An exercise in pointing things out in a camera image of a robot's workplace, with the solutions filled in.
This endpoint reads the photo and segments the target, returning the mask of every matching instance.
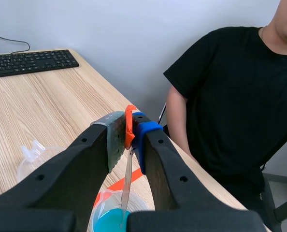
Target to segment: transparent plastic bowl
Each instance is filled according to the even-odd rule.
[[[27,149],[25,146],[21,146],[21,150],[24,156],[23,161],[18,167],[16,180],[19,183],[33,171],[50,160],[55,155],[64,151],[64,147],[44,147],[38,141],[34,140],[32,143],[32,149]]]
[[[91,231],[94,232],[94,226],[98,219],[111,209],[121,207],[122,191],[104,190],[100,193],[100,200],[92,210]],[[147,211],[147,204],[135,193],[129,193],[129,203],[127,210],[132,213],[136,211]]]

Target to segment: orange strip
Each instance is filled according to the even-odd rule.
[[[138,178],[140,178],[142,176],[142,172],[140,171],[140,168],[136,169],[134,172],[132,172],[132,178],[130,180],[130,182],[134,182],[135,180],[137,180]],[[123,188],[123,183],[124,183],[124,178],[122,178],[121,180],[118,180],[117,182],[115,182],[113,185],[110,185],[107,189],[111,190],[111,191],[119,191],[122,190]],[[94,206],[97,204],[97,202],[99,202],[100,200],[100,193],[97,194],[97,197],[95,199],[94,202]]]

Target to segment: black t-shirt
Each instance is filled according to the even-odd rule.
[[[200,165],[216,179],[262,186],[260,166],[287,141],[287,56],[258,30],[210,32],[164,75],[188,99],[188,143]]]

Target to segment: black cable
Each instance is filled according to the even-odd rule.
[[[20,40],[10,40],[10,39],[6,39],[6,38],[3,38],[3,37],[0,37],[0,39],[8,40],[8,41],[13,41],[13,42],[18,42],[18,43],[25,43],[25,44],[27,44],[27,45],[29,46],[28,50],[16,51],[16,52],[12,52],[11,54],[17,53],[17,52],[27,52],[27,51],[29,51],[29,49],[31,48],[30,45],[29,45],[29,43],[24,42],[24,41],[20,41]]]

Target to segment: keyboard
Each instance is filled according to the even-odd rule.
[[[0,77],[78,66],[69,50],[0,55]]]

